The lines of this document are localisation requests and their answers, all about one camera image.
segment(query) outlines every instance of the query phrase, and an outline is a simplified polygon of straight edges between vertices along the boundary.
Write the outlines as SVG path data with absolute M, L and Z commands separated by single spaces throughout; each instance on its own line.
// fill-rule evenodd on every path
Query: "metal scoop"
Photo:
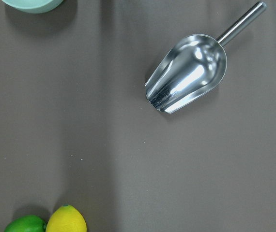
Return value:
M 195 34 L 177 43 L 145 84 L 149 102 L 171 114 L 217 86 L 227 67 L 223 46 L 265 9 L 257 2 L 217 39 Z

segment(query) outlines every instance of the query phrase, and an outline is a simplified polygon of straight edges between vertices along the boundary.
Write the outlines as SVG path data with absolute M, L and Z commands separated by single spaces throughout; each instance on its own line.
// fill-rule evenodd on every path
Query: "green fruit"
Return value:
M 4 232 L 45 232 L 46 223 L 36 215 L 27 215 L 11 222 Z

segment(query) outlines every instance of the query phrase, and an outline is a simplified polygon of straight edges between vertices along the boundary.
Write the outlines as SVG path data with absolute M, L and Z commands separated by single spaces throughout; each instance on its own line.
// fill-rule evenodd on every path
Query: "metal handle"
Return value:
M 258 1 L 251 7 L 243 16 L 241 16 L 230 28 L 228 28 L 222 35 L 216 40 L 225 46 L 231 41 L 239 32 L 241 32 L 246 26 L 248 26 L 254 19 L 266 10 L 266 4 L 263 1 Z

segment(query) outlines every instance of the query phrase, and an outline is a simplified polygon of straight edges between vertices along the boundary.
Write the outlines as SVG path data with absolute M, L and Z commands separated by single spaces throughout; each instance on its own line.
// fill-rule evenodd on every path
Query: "mint green bowl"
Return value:
M 48 12 L 57 7 L 63 0 L 2 0 L 20 11 L 32 14 Z

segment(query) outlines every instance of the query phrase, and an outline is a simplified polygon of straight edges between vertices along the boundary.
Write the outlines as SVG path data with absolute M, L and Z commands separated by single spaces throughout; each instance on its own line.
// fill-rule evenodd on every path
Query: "lime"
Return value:
M 52 214 L 46 232 L 86 232 L 86 222 L 73 206 L 64 204 Z
M 27 215 L 11 222 L 4 232 L 45 232 L 46 223 L 36 215 Z

